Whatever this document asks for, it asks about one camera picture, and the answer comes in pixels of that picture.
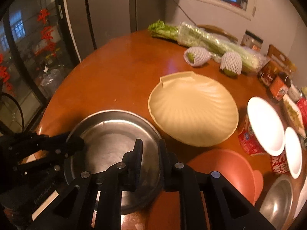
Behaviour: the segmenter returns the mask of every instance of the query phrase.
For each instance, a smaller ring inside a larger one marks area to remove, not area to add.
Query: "silver bolt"
[[[182,169],[184,167],[183,163],[175,163],[175,168]]]
[[[212,171],[211,176],[214,178],[220,178],[221,177],[221,173],[218,171]]]
[[[59,165],[55,165],[53,168],[56,172],[61,170],[61,167]]]
[[[81,173],[81,177],[82,177],[82,178],[88,178],[89,176],[90,176],[90,173],[87,172],[87,171],[83,171],[83,172]]]
[[[123,169],[124,167],[126,167],[126,164],[123,163],[123,162],[120,162],[120,163],[117,163],[117,164],[116,164],[116,167],[117,167],[118,169]]]

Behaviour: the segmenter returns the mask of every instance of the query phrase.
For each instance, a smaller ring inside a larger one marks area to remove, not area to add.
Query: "power cord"
[[[25,127],[25,123],[24,123],[23,113],[22,113],[22,110],[21,110],[19,103],[17,102],[17,100],[12,95],[10,95],[8,93],[1,92],[1,95],[10,98],[15,103],[15,105],[18,107],[19,112],[20,112],[20,116],[21,116],[21,132],[23,132],[24,127]]]
[[[183,10],[183,8],[180,7],[179,4],[178,4],[175,0],[173,0],[173,2],[181,9],[181,11],[185,14],[185,16],[186,16],[195,26],[197,26],[197,24],[187,15],[187,13]]]

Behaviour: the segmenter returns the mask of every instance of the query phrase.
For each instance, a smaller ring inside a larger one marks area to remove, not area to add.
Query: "metal bowl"
[[[260,212],[276,228],[281,230],[285,224],[293,200],[293,189],[289,176],[280,176],[269,189]]]
[[[83,119],[68,138],[71,135],[83,138],[85,148],[65,160],[67,183],[82,171],[103,172],[121,162],[140,138],[143,141],[140,183],[135,192],[122,192],[122,214],[132,213],[155,198],[160,190],[158,144],[161,136],[146,119],[123,110],[101,111]]]

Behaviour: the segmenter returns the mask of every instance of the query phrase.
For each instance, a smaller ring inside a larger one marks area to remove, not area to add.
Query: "yellow plate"
[[[149,96],[148,109],[164,132],[197,147],[225,141],[239,121],[237,105],[228,90],[194,72],[161,77]]]

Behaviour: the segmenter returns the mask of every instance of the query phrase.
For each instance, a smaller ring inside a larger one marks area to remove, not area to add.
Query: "black hose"
[[[22,113],[22,110],[21,110],[21,107],[20,107],[19,103],[17,102],[17,100],[16,100],[12,95],[10,95],[10,94],[8,94],[8,93],[1,92],[1,95],[2,95],[2,96],[5,96],[5,97],[8,97],[8,98],[10,98],[11,100],[13,100],[13,102],[15,103],[15,105],[18,107],[19,112],[20,112],[20,116],[21,116],[21,132],[23,132],[23,131],[24,131],[25,125],[24,125],[23,113]]]

